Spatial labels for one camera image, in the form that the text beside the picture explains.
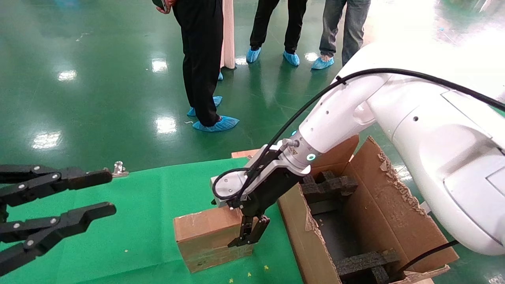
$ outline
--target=hand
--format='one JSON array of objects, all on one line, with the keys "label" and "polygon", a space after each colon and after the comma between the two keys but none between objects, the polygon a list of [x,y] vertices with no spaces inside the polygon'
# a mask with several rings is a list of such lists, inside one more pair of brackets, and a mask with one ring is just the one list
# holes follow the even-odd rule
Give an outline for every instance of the hand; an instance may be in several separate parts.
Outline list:
[{"label": "hand", "polygon": [[162,14],[169,14],[172,6],[175,4],[175,0],[163,0],[165,1],[165,5],[167,6],[167,11],[163,11],[160,7],[156,6],[156,10]]}]

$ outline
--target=green cloth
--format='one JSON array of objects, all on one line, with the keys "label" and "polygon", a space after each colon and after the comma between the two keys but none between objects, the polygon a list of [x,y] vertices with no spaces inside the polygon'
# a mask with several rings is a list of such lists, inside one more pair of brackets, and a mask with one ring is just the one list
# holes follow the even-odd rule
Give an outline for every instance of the green cloth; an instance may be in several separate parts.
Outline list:
[{"label": "green cloth", "polygon": [[[104,201],[114,203],[117,213],[95,220],[87,232],[64,239],[46,255],[0,278],[0,283],[215,284],[233,279],[234,284],[301,284],[277,205],[266,212],[271,222],[252,256],[195,274],[182,260],[173,218],[212,208],[210,178],[245,162],[228,159],[133,172],[109,184],[9,208],[9,221],[60,215]],[[0,249],[11,245],[1,244]]]}]

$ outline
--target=metal clip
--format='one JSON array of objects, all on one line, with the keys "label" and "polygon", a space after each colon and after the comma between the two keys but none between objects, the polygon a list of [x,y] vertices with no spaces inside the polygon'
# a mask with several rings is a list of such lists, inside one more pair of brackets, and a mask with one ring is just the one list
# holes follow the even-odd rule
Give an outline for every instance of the metal clip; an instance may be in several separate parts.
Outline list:
[{"label": "metal clip", "polygon": [[123,162],[117,161],[114,163],[114,172],[112,173],[112,177],[122,177],[128,176],[130,173],[126,171],[126,168],[123,167]]}]

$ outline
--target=box flap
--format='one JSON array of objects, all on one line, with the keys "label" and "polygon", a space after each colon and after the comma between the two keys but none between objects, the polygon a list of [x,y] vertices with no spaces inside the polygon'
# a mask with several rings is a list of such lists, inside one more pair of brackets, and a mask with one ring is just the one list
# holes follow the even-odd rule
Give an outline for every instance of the box flap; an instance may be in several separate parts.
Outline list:
[{"label": "box flap", "polygon": [[[355,227],[364,250],[393,248],[398,252],[401,261],[392,269],[399,269],[422,253],[447,243],[371,137],[344,169],[344,175],[354,177],[359,184],[344,206],[344,213]],[[454,249],[448,248],[419,261],[409,270],[424,273],[457,259]]]},{"label": "box flap", "polygon": [[419,281],[423,281],[426,279],[433,278],[435,276],[439,276],[442,273],[447,272],[450,269],[450,267],[446,264],[444,267],[436,269],[436,270],[431,270],[425,273],[417,273],[417,272],[411,272],[411,271],[405,271],[405,279],[393,282],[394,284],[407,284],[407,283],[417,283]]},{"label": "box flap", "polygon": [[299,185],[292,187],[278,202],[304,283],[340,284],[335,265]]},{"label": "box flap", "polygon": [[319,156],[312,164],[312,168],[329,166],[332,164],[347,163],[352,157],[359,142],[360,142],[360,136],[354,135],[353,137],[345,140],[344,142],[333,147],[328,152]]}]

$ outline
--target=gray jeans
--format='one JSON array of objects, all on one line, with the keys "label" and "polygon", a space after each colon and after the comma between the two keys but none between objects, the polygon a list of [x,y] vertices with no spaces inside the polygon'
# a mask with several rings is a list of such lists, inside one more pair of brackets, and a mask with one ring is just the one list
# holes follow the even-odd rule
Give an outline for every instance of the gray jeans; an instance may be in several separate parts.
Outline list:
[{"label": "gray jeans", "polygon": [[344,42],[342,48],[342,65],[360,50],[363,45],[363,25],[368,15],[371,0],[326,0],[323,13],[323,35],[319,50],[321,55],[333,57],[337,52],[336,37],[338,22],[347,2],[344,22]]}]

